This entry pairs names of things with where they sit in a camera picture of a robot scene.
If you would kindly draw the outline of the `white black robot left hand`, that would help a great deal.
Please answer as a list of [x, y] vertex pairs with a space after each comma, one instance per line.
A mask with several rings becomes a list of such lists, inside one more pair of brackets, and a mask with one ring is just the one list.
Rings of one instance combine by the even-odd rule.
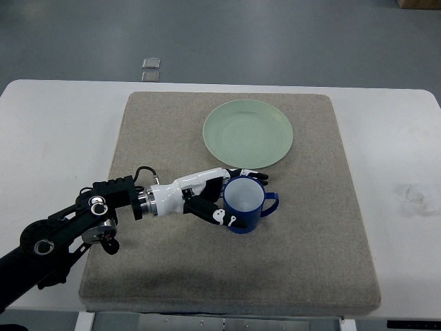
[[228, 181], [236, 177], [248, 177], [262, 185], [267, 185], [269, 178], [255, 170], [214, 168], [181, 177], [168, 185], [156, 183], [149, 188], [138, 186], [136, 191], [144, 214], [158, 217], [173, 212], [193, 214], [214, 225], [224, 225], [232, 230], [249, 230], [251, 227], [238, 212], [230, 212], [216, 205], [223, 197]]

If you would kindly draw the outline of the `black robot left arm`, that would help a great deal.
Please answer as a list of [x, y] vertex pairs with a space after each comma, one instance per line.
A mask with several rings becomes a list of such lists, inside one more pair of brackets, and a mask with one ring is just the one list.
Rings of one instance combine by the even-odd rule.
[[150, 189], [137, 176], [95, 182], [83, 188], [73, 205], [35, 221], [21, 233], [19, 246], [1, 258], [1, 309], [28, 290], [64, 283], [71, 267], [94, 244], [118, 252], [116, 209], [131, 207], [139, 220], [156, 213]]

